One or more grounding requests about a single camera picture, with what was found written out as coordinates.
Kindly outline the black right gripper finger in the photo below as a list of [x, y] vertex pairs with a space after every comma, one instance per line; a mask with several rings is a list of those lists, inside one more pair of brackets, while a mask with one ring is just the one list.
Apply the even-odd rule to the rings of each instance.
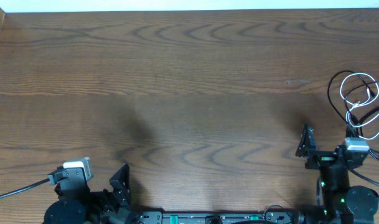
[[311, 151], [315, 151], [317, 148], [316, 142], [314, 139], [314, 129], [306, 123], [304, 125], [301, 140], [297, 147], [295, 155], [297, 157], [308, 157]]
[[346, 127], [346, 137], [347, 138], [358, 138], [359, 137], [358, 128], [355, 128], [355, 127], [351, 126], [350, 124], [348, 124]]

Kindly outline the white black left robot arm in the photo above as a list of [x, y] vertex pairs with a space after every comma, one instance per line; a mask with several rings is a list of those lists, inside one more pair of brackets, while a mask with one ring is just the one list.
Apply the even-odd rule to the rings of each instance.
[[111, 192], [92, 192], [82, 167], [58, 167], [49, 179], [58, 201], [46, 210], [44, 223], [139, 223], [138, 213], [131, 208], [128, 164], [109, 180]]

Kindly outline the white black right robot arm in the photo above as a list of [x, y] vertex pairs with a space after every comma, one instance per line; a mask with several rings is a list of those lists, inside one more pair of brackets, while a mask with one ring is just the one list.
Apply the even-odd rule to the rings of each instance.
[[295, 213], [294, 223], [374, 223], [379, 195], [368, 187], [351, 186], [349, 172], [363, 165], [370, 149], [366, 140], [351, 128], [334, 151], [320, 151], [314, 130], [305, 124], [296, 150], [306, 158], [305, 168], [318, 170], [317, 204], [305, 205]]

